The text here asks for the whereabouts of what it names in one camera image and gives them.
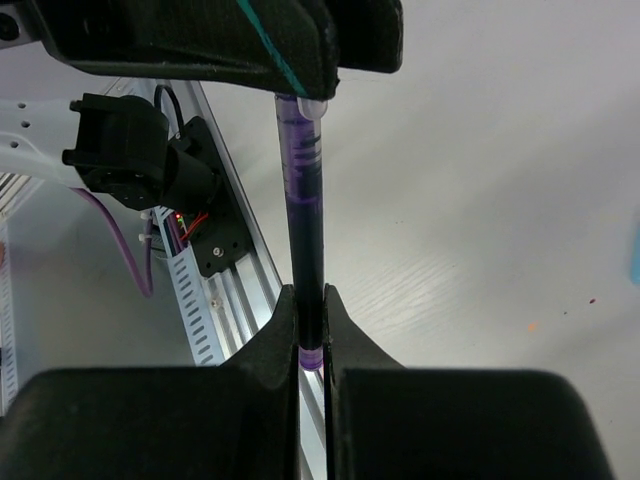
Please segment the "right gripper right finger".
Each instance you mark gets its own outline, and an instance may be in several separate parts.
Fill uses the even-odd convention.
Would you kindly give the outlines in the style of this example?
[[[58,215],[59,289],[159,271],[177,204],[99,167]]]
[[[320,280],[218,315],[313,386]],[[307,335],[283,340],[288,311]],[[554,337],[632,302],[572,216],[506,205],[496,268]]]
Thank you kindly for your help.
[[[325,289],[331,479],[610,479],[589,410],[564,377],[531,369],[409,368]]]

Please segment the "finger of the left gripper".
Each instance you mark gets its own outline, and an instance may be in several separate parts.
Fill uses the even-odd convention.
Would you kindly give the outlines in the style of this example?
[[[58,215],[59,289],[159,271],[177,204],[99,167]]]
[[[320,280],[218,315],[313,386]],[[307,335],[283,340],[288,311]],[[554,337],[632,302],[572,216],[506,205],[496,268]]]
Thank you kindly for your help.
[[[404,15],[400,0],[326,1],[337,30],[338,66],[395,73],[402,65]]]
[[[331,99],[336,26],[321,1],[29,1],[47,52],[99,76],[235,84]]]

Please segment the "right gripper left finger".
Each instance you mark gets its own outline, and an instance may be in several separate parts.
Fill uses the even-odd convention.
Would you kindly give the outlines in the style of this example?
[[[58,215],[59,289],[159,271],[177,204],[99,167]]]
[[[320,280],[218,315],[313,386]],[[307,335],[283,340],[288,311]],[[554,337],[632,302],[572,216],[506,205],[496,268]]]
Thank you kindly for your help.
[[[283,287],[267,324],[218,366],[59,369],[1,424],[5,479],[296,479],[297,323]]]

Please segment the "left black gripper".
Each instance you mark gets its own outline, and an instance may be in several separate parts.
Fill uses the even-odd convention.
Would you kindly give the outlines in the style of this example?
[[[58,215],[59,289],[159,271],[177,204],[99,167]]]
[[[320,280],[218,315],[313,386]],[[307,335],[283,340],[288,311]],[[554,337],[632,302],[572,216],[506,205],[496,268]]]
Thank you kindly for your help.
[[[43,38],[32,1],[1,0],[0,28],[2,50],[39,42]]]

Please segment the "clear pen cap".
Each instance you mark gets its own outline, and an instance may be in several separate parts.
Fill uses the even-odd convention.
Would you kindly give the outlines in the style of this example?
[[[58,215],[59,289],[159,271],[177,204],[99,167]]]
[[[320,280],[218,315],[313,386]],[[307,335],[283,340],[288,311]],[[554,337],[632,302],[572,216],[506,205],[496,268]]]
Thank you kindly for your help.
[[[309,121],[321,120],[328,109],[327,101],[298,98],[296,102],[300,115]]]

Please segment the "purple pen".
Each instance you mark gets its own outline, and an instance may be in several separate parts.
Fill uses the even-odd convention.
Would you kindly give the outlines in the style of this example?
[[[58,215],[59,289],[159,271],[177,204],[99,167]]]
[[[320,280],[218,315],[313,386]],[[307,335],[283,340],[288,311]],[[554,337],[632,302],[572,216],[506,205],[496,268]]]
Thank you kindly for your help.
[[[321,121],[303,115],[309,104],[275,96],[279,147],[298,323],[299,363],[323,365],[324,212]]]

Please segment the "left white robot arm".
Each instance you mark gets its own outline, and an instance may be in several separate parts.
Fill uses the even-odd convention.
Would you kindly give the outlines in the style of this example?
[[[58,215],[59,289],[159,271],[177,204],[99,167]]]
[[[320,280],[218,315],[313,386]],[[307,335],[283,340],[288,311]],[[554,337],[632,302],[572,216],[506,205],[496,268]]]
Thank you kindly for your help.
[[[342,68],[396,72],[398,1],[5,1],[1,45],[41,43],[59,62],[105,77],[221,82],[315,102]],[[141,211],[202,211],[214,170],[169,142],[156,102],[134,95],[5,101],[6,173],[108,194]]]

